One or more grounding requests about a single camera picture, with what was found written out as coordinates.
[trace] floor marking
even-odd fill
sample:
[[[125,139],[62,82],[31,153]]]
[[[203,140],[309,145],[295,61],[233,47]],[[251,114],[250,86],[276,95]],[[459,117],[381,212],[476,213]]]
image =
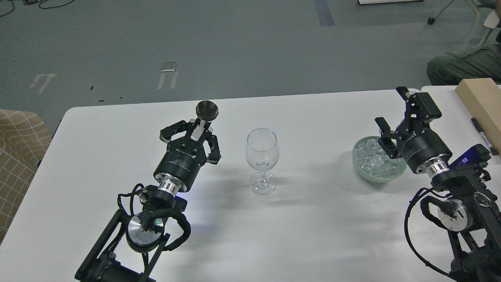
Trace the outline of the floor marking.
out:
[[[177,75],[179,74],[178,71],[174,72],[174,76],[172,76],[172,81],[170,82],[170,89],[174,89],[176,87],[177,83]]]
[[[162,72],[162,74],[160,75],[160,81],[158,82],[157,90],[162,89],[164,81],[165,81],[165,72]]]
[[[320,26],[321,27],[334,26],[334,20],[332,19],[331,9],[329,9],[327,0],[313,0],[313,2],[315,3],[315,9],[317,10]]]
[[[44,91],[45,91],[45,88],[47,87],[47,85],[49,84],[49,82],[51,81],[51,79],[55,76],[57,76],[57,74],[55,73],[49,73],[49,74],[37,74],[36,77],[35,77],[35,80],[31,83],[30,85],[30,88],[33,88],[37,83],[38,81],[40,80],[41,77],[44,77],[44,76],[47,76],[47,80],[45,81],[45,83],[40,87],[40,90],[38,91],[38,94],[42,94]]]

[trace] glass base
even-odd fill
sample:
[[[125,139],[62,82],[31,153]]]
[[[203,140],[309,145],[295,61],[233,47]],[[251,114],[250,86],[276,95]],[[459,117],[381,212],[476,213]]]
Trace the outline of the glass base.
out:
[[[259,195],[267,195],[273,192],[276,186],[277,181],[275,176],[267,171],[258,172],[250,178],[250,187],[252,191]]]

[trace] white desk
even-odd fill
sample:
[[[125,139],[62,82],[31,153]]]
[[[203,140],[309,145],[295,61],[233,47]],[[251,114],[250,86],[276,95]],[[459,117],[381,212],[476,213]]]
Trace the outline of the white desk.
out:
[[[431,127],[458,157],[483,143],[467,110],[448,88],[433,88],[443,112]],[[205,165],[188,193],[188,241],[161,255],[157,281],[450,281],[425,267],[403,234],[408,201],[426,175],[409,170],[372,184],[352,166],[355,141],[377,135],[374,118],[395,126],[405,103],[394,90],[214,100],[212,123],[221,148],[218,165]],[[198,101],[80,107],[69,110],[0,246],[2,281],[72,281],[117,209],[118,193],[152,174],[165,152],[159,130],[194,118]],[[273,129],[281,156],[272,172],[277,188],[253,193],[254,171],[245,138]],[[501,164],[491,161],[488,187],[501,196]],[[169,227],[172,238],[180,233]],[[449,271],[445,231],[415,209],[416,248]],[[139,254],[122,240],[117,259],[142,271]]]

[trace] gray floor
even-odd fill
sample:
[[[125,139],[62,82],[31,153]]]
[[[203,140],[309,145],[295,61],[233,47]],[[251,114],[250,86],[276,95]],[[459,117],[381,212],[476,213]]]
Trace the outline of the gray floor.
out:
[[[321,26],[315,1],[16,3],[0,19],[0,108],[35,112],[54,132],[76,106],[421,88],[426,62],[459,49],[472,21],[463,1],[428,25],[446,0],[326,0],[334,25]],[[167,61],[177,82],[167,73],[158,90]],[[39,94],[36,75],[52,73]]]

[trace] gray pants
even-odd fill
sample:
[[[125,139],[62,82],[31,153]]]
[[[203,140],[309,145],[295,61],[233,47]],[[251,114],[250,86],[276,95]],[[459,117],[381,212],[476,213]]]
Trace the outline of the gray pants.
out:
[[[501,44],[446,53],[428,62],[432,85],[458,85],[465,78],[490,77],[501,83]]]

